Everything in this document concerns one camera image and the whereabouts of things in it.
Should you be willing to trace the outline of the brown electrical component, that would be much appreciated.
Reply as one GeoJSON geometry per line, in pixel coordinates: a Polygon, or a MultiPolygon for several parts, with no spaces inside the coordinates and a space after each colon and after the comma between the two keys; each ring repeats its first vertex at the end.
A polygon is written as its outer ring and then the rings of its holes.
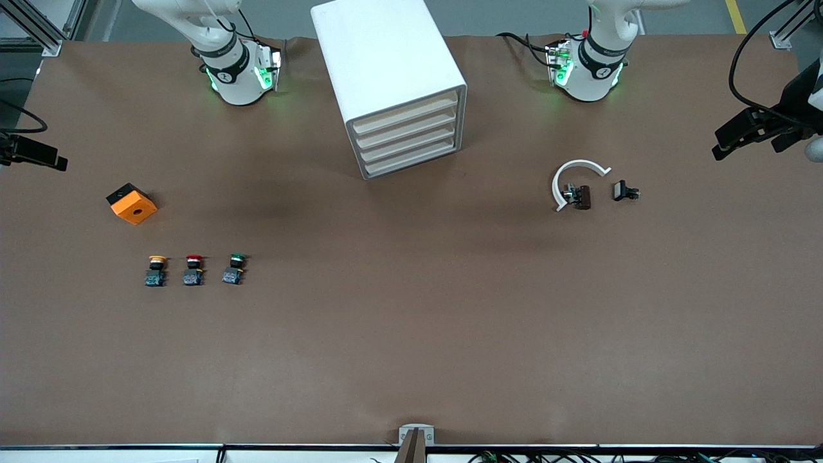
{"type": "Polygon", "coordinates": [[[572,183],[565,185],[562,195],[568,206],[579,210],[588,210],[592,207],[591,192],[588,185],[575,186],[572,183]]]}

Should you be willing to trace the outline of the grey metal table bracket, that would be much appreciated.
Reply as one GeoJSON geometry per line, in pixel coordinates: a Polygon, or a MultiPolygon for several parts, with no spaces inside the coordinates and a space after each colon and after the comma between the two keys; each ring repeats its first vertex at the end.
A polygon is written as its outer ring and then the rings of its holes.
{"type": "Polygon", "coordinates": [[[399,446],[402,446],[408,435],[416,436],[425,446],[436,445],[435,427],[430,424],[404,424],[399,427],[399,446]]]}

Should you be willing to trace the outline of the brown paper table cover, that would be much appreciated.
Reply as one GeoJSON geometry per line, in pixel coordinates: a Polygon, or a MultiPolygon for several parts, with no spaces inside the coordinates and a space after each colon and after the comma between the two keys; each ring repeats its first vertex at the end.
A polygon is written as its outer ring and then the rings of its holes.
{"type": "Polygon", "coordinates": [[[314,39],[250,107],[185,44],[66,44],[27,105],[67,171],[0,170],[0,443],[820,444],[823,166],[714,160],[736,45],[643,37],[587,105],[450,38],[462,150],[365,181],[314,39]],[[612,171],[558,213],[580,159],[612,171]]]}

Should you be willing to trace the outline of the slanted aluminium frame profile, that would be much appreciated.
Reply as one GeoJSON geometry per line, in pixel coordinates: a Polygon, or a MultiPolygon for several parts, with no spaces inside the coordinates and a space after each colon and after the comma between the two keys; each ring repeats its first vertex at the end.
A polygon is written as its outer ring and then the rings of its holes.
{"type": "Polygon", "coordinates": [[[3,46],[18,49],[40,47],[43,56],[56,57],[68,39],[30,0],[0,0],[0,12],[24,33],[24,37],[20,38],[0,35],[0,49],[3,46]]]}

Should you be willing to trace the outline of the white table edge rail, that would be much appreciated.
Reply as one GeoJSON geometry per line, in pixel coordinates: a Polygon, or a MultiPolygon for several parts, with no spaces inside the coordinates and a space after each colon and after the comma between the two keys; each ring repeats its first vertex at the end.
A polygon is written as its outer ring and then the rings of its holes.
{"type": "Polygon", "coordinates": [[[0,446],[0,463],[823,463],[814,445],[435,444],[402,457],[389,444],[64,444],[0,446]]]}

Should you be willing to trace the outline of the white drawer cabinet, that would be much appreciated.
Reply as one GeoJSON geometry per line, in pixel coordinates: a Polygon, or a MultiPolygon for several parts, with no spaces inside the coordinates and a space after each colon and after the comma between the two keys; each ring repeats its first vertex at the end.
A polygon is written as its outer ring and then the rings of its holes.
{"type": "Polygon", "coordinates": [[[360,173],[352,121],[444,92],[459,93],[461,149],[467,82],[424,0],[332,0],[311,18],[360,173]]]}

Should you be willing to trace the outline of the orange button enclosure box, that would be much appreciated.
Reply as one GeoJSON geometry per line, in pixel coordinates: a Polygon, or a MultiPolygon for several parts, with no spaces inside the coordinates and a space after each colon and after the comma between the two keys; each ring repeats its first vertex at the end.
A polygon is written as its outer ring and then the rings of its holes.
{"type": "Polygon", "coordinates": [[[106,197],[109,207],[121,220],[139,225],[155,214],[157,205],[140,188],[127,183],[106,197]]]}

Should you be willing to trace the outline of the beige cabinet drawer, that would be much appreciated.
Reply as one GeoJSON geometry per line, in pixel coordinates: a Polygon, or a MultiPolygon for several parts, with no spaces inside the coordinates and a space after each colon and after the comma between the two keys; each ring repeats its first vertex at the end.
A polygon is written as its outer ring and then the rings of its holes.
{"type": "Polygon", "coordinates": [[[446,140],[447,143],[453,143],[452,138],[455,137],[455,123],[440,124],[436,127],[429,128],[418,132],[417,134],[410,134],[398,138],[397,140],[390,140],[388,143],[379,144],[370,149],[363,149],[359,155],[364,162],[376,162],[389,156],[400,155],[408,150],[419,149],[427,143],[438,143],[446,140]]]}
{"type": "Polygon", "coordinates": [[[363,161],[361,173],[365,179],[388,175],[440,156],[454,153],[457,146],[453,140],[427,141],[419,146],[405,147],[397,152],[379,156],[371,161],[363,161]]]}
{"type": "Polygon", "coordinates": [[[391,128],[397,124],[410,122],[414,118],[441,111],[441,109],[449,109],[458,103],[458,96],[458,91],[450,91],[424,98],[420,102],[403,105],[402,107],[352,121],[352,129],[356,134],[361,135],[391,128]]]}
{"type": "Polygon", "coordinates": [[[455,122],[456,117],[457,111],[455,108],[441,109],[441,111],[393,124],[388,128],[375,130],[368,134],[358,134],[356,136],[356,145],[362,150],[373,149],[373,147],[394,143],[397,140],[421,134],[429,129],[436,129],[443,125],[449,126],[455,122]]]}

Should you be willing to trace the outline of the brown mounting bar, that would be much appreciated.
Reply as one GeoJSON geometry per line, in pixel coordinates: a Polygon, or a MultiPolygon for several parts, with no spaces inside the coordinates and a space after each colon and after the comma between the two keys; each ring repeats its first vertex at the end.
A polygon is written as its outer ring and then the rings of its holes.
{"type": "Polygon", "coordinates": [[[393,463],[427,463],[426,446],[417,440],[416,436],[408,435],[397,451],[393,463]]]}

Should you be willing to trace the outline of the green push button switch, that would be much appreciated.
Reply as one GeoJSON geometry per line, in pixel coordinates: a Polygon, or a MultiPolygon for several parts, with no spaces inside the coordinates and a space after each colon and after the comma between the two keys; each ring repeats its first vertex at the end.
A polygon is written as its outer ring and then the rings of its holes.
{"type": "Polygon", "coordinates": [[[245,271],[247,256],[244,254],[231,254],[230,261],[222,275],[222,281],[227,284],[239,285],[245,271]]]}

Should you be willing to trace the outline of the aluminium frame profile with foot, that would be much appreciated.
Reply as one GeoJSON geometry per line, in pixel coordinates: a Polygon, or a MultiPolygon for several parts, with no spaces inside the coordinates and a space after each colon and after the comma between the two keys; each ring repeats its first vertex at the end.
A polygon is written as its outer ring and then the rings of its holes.
{"type": "Polygon", "coordinates": [[[788,16],[769,32],[774,49],[793,49],[793,38],[806,28],[823,33],[823,0],[791,0],[786,9],[788,16]]]}

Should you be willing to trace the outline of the white curved plastic part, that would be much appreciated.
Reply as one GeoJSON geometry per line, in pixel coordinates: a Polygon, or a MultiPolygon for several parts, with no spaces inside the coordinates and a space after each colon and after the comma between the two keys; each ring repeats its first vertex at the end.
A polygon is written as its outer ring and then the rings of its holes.
{"type": "Polygon", "coordinates": [[[571,160],[565,162],[563,165],[557,168],[552,177],[552,181],[550,182],[550,189],[552,190],[552,196],[556,203],[556,211],[559,213],[564,207],[570,204],[564,193],[561,191],[559,187],[559,178],[561,175],[568,169],[572,168],[585,168],[597,173],[597,175],[603,177],[611,173],[611,167],[604,167],[597,162],[590,161],[590,160],[571,160]]]}

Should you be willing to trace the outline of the upright aluminium frame profile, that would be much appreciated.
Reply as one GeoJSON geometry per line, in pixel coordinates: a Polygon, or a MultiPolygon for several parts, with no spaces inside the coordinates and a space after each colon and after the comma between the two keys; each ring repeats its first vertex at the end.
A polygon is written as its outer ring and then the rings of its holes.
{"type": "Polygon", "coordinates": [[[62,27],[62,32],[71,41],[80,41],[86,37],[96,0],[66,0],[71,8],[62,27]]]}

